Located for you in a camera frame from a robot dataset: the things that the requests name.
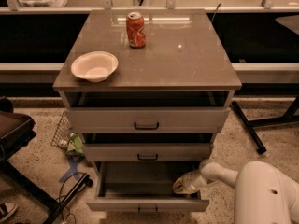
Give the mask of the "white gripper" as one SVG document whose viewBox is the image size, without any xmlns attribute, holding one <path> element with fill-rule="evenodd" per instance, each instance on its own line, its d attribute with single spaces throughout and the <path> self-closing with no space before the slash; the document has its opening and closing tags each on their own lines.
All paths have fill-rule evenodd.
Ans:
<svg viewBox="0 0 299 224">
<path fill-rule="evenodd" d="M 173 185 L 176 194 L 188 194 L 197 192 L 201 187 L 207 185 L 207 179 L 199 172 L 188 172 L 177 179 Z"/>
</svg>

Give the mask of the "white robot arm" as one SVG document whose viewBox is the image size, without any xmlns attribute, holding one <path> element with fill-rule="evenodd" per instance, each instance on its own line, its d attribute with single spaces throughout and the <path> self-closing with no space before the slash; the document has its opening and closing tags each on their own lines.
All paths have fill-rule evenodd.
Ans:
<svg viewBox="0 0 299 224">
<path fill-rule="evenodd" d="M 235 190 L 234 224 L 299 223 L 299 184 L 274 166 L 252 161 L 240 171 L 204 160 L 173 185 L 176 194 L 193 194 L 220 181 Z"/>
</svg>

